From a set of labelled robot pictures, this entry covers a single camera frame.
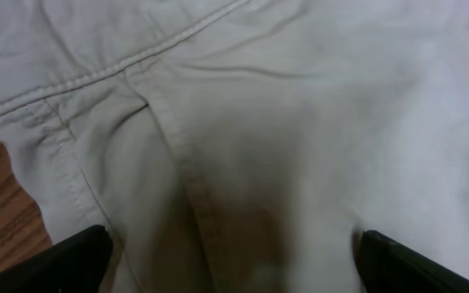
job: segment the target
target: stitching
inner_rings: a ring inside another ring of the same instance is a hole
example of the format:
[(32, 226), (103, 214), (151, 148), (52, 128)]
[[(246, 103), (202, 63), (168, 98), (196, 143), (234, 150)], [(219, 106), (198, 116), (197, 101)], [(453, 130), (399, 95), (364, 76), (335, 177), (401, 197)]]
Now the stitching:
[(134, 63), (137, 63), (143, 59), (150, 57), (151, 55), (159, 54), (160, 52), (167, 50), (168, 48), (177, 45), (179, 42), (185, 40), (189, 36), (197, 33), (198, 31), (206, 28), (212, 22), (220, 19), (222, 16), (228, 14), (236, 7), (243, 5), (245, 2), (250, 0), (236, 0), (227, 6), (220, 8), (216, 12), (212, 13), (211, 15), (205, 17), (192, 27), (185, 29), (184, 31), (180, 32), (176, 36), (160, 43), (159, 45), (152, 46), (147, 48), (143, 52), (140, 52), (136, 55), (130, 56), (126, 59), (122, 59), (115, 65), (106, 67), (100, 71), (92, 72), (86, 76), (78, 77), (76, 79), (66, 81), (64, 83), (58, 85), (49, 85), (46, 87), (40, 87), (35, 90), (30, 90), (25, 92), (24, 94), (20, 94), (18, 96), (9, 98), (6, 101), (0, 102), (0, 109), (2, 107), (8, 106), (7, 109), (2, 109), (0, 111), (0, 116), (15, 110), (18, 107), (22, 107), (22, 105), (27, 103), (35, 102), (39, 99), (46, 98), (47, 96), (60, 94), (65, 91), (74, 90), (76, 88), (80, 88), (82, 86), (88, 85), (90, 83), (94, 83), (98, 80), (102, 80), (103, 78), (109, 77), (111, 75), (117, 74), (118, 72), (123, 71), (127, 67), (131, 66)]
[(146, 88), (142, 90), (142, 87), (147, 86), (149, 88), (150, 95), (142, 96), (148, 100), (151, 108), (154, 109), (153, 114), (180, 170), (187, 199), (194, 212), (202, 245), (206, 252), (209, 272), (213, 277), (213, 285), (218, 292), (230, 291), (230, 280), (224, 261), (226, 251), (222, 245), (223, 237), (217, 225), (217, 216), (203, 179), (195, 164), (190, 160), (190, 157), (192, 157), (190, 152), (193, 151), (193, 146), (189, 143), (178, 116), (174, 113), (163, 91), (153, 79), (148, 78), (148, 80), (151, 80), (149, 84), (143, 83), (136, 86), (135, 89), (142, 95), (142, 92), (147, 90)]
[[(61, 119), (61, 116), (59, 115), (59, 113), (47, 102), (47, 100), (44, 98), (42, 100), (50, 109), (50, 111), (52, 113), (54, 113), (57, 117), (57, 119), (59, 120), (59, 123), (61, 124), (61, 128), (63, 129), (66, 129), (70, 135), (70, 138), (72, 140), (72, 143), (75, 143), (77, 142), (75, 136), (73, 135), (73, 132), (72, 130), (63, 122), (63, 120)], [(75, 157), (76, 161), (77, 161), (77, 155), (74, 155), (74, 154), (71, 154), (71, 155), (63, 155), (65, 157), (70, 157), (70, 159), (73, 159), (73, 157)], [(79, 210), (81, 210), (83, 212), (83, 214), (85, 215), (85, 219), (86, 219), (86, 224), (87, 225), (90, 225), (89, 223), (92, 223), (92, 221), (90, 221), (90, 219), (88, 219), (88, 215), (87, 215), (87, 212), (85, 212), (84, 208), (82, 207), (81, 205), (81, 202), (79, 200), (79, 194), (77, 192), (75, 192), (75, 186), (74, 186), (74, 180), (70, 179), (69, 177), (69, 174), (70, 173), (80, 173), (81, 175), (80, 176), (77, 176), (78, 178), (82, 178), (84, 184), (83, 186), (84, 187), (87, 187), (88, 188), (88, 191), (90, 192), (91, 196), (92, 196), (92, 200), (94, 201), (94, 205), (95, 207), (98, 209), (98, 211), (102, 214), (104, 220), (107, 222), (108, 226), (109, 226), (109, 229), (112, 230), (114, 232), (114, 234), (116, 235), (116, 239), (118, 241), (118, 245), (121, 246), (121, 250), (124, 252), (125, 254), (125, 262), (126, 262), (126, 266), (129, 270), (129, 274), (131, 276), (131, 278), (134, 280), (134, 284), (135, 286), (137, 287), (138, 291), (141, 291), (142, 292), (142, 289), (139, 285), (139, 281), (134, 273), (134, 270), (132, 269), (131, 267), (131, 264), (130, 264), (130, 261), (129, 261), (129, 256), (128, 256), (128, 253), (126, 253), (125, 251), (125, 245), (124, 245), (124, 241), (122, 240), (122, 237), (121, 235), (117, 232), (117, 229), (114, 227), (114, 225), (112, 224), (112, 221), (110, 220), (110, 217), (108, 216), (108, 214), (106, 213), (106, 211), (103, 209), (101, 203), (97, 200), (97, 196), (95, 195), (94, 193), (94, 190), (91, 188), (91, 185), (90, 183), (88, 182), (88, 179), (86, 178), (86, 175), (85, 173), (83, 172), (81, 166), (77, 163), (77, 168), (74, 168), (73, 166), (71, 168), (67, 168), (65, 174), (67, 175), (67, 178), (68, 178), (68, 184), (69, 184), (69, 189), (70, 191), (72, 192), (72, 194), (74, 195), (74, 198), (75, 198), (75, 202), (77, 204), (77, 208), (79, 208)]]

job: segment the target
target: black object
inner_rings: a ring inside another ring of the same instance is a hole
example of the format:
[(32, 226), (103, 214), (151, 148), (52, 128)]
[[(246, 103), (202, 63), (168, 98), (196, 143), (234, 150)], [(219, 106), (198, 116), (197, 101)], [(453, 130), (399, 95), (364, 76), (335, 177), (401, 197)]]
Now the black object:
[(104, 227), (91, 226), (0, 273), (0, 292), (97, 292), (112, 249)]
[(468, 280), (377, 231), (363, 233), (356, 262), (368, 293), (469, 293)]

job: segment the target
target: white fabric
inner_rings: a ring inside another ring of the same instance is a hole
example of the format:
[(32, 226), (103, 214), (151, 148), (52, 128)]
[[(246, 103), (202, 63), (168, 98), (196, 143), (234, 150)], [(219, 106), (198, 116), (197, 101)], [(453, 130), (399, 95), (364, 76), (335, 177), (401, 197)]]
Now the white fabric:
[(0, 140), (102, 291), (359, 291), (355, 229), (469, 278), (469, 1), (0, 0)]

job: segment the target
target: seam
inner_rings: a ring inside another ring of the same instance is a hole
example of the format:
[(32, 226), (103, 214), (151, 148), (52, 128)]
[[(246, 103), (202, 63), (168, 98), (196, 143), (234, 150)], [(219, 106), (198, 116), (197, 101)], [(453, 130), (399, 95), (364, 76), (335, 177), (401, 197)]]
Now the seam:
[(149, 102), (150, 108), (153, 109), (152, 113), (177, 164), (187, 200), (197, 222), (202, 247), (208, 261), (208, 270), (213, 278), (216, 292), (229, 292), (231, 288), (225, 262), (226, 250), (222, 244), (223, 237), (207, 188), (192, 161), (192, 143), (186, 136), (185, 130), (182, 129), (181, 122), (162, 89), (153, 79), (148, 80), (151, 82), (147, 84), (134, 82), (137, 85), (135, 90)]
[(159, 54), (168, 48), (176, 46), (179, 42), (187, 39), (191, 35), (197, 33), (198, 31), (206, 28), (208, 25), (213, 23), (216, 20), (219, 20), (222, 16), (228, 14), (229, 12), (233, 11), (235, 8), (243, 5), (244, 3), (250, 0), (236, 0), (227, 6), (220, 8), (216, 12), (212, 13), (209, 16), (206, 16), (202, 20), (200, 20), (195, 25), (191, 26), (188, 29), (180, 32), (174, 37), (160, 43), (159, 45), (149, 47), (144, 51), (130, 56), (126, 59), (122, 59), (118, 63), (115, 63), (112, 66), (105, 67), (97, 72), (92, 72), (82, 77), (75, 78), (70, 81), (62, 82), (58, 85), (49, 85), (45, 87), (40, 87), (35, 90), (30, 90), (25, 92), (24, 94), (19, 94), (15, 97), (9, 98), (6, 101), (0, 102), (0, 116), (7, 114), (15, 110), (18, 107), (22, 107), (24, 104), (35, 102), (39, 99), (46, 98), (52, 95), (61, 94), (63, 92), (71, 91), (74, 89), (81, 88), (82, 86), (94, 83), (96, 81), (102, 80), (106, 77), (115, 75), (127, 67), (146, 59), (152, 55)]
[[(57, 117), (57, 119), (59, 119), (59, 123), (61, 124), (61, 127), (66, 129), (70, 135), (70, 139), (72, 140), (73, 143), (77, 142), (75, 136), (73, 135), (73, 132), (72, 130), (63, 122), (63, 120), (61, 119), (61, 116), (59, 115), (59, 113), (46, 101), (46, 99), (43, 99), (42, 100), (50, 109), (50, 111), (52, 113), (54, 113)], [(27, 111), (33, 116), (33, 113), (28, 109), (27, 107), (28, 105), (24, 105), (25, 109), (27, 109)], [(82, 170), (82, 167), (79, 165), (78, 163), (78, 160), (77, 160), (77, 154), (74, 155), (76, 157), (76, 162), (77, 162), (77, 170), (79, 171), (79, 173), (81, 173), (81, 176), (79, 178), (82, 178), (83, 182), (84, 182), (84, 186), (88, 189), (88, 191), (90, 192), (91, 194), (91, 197), (92, 197), (92, 200), (94, 201), (94, 204), (95, 204), (95, 207), (100, 211), (100, 213), (103, 215), (103, 218), (104, 220), (107, 222), (107, 225), (109, 227), (110, 230), (113, 231), (114, 235), (116, 235), (116, 239), (117, 239), (117, 244), (121, 246), (121, 251), (124, 252), (124, 256), (125, 256), (125, 262), (126, 262), (126, 266), (128, 267), (128, 270), (129, 270), (129, 275), (131, 276), (131, 278), (134, 280), (134, 284), (135, 286), (137, 287), (137, 291), (139, 292), (143, 292), (140, 285), (139, 285), (139, 281), (137, 279), (137, 277), (135, 276), (135, 273), (134, 273), (134, 270), (132, 269), (131, 267), (131, 264), (129, 262), (129, 256), (128, 256), (128, 253), (126, 253), (126, 250), (125, 250), (125, 245), (124, 245), (124, 241), (122, 240), (122, 237), (121, 235), (117, 232), (118, 230), (113, 226), (112, 224), (112, 221), (110, 220), (110, 217), (108, 216), (108, 214), (106, 213), (106, 211), (103, 209), (103, 207), (101, 206), (101, 203), (97, 200), (97, 196), (95, 196), (95, 193), (94, 193), (94, 190), (91, 188), (91, 185), (90, 183), (88, 182), (88, 179), (86, 178), (86, 175), (85, 173), (83, 172)], [(69, 188), (70, 188), (70, 191), (72, 192), (72, 194), (74, 195), (74, 197), (76, 198), (76, 204), (77, 204), (77, 208), (79, 210), (81, 210), (84, 215), (85, 215), (85, 219), (86, 219), (86, 224), (87, 225), (90, 225), (90, 223), (92, 223), (92, 221), (90, 221), (88, 219), (88, 216), (84, 210), (84, 208), (81, 206), (80, 202), (79, 202), (79, 194), (75, 192), (74, 190), (74, 187), (73, 187), (73, 180), (69, 180), (68, 179), (68, 184), (69, 184)]]
[[(24, 105), (24, 110), (26, 112), (28, 112), (28, 114), (34, 119), (34, 120), (38, 120), (37, 116), (35, 115), (34, 112), (32, 112), (30, 109), (28, 109), (28, 105)], [(42, 121), (41, 122), (41, 130), (43, 133), (45, 133), (45, 136), (49, 136), (51, 135), (51, 132), (49, 131), (46, 131), (46, 120)], [(57, 140), (57, 136), (55, 136), (55, 142), (56, 144), (59, 146), (60, 149), (62, 150), (65, 150), (64, 149), (64, 145), (63, 143), (59, 144), (58, 140)], [(74, 188), (73, 188), (73, 182), (72, 180), (69, 180), (69, 173), (68, 173), (68, 170), (66, 170), (64, 172), (64, 176), (67, 178), (68, 180), (68, 187), (69, 187), (69, 190), (70, 190), (70, 193), (72, 194), (72, 197), (74, 198), (74, 206), (75, 208), (77, 208), (80, 212), (82, 212), (82, 214), (85, 216), (85, 220), (86, 220), (86, 224), (89, 224), (90, 221), (88, 220), (88, 217), (86, 215), (86, 212), (85, 212), (85, 209), (82, 207), (81, 205), (81, 201), (79, 200), (79, 195), (75, 192)]]

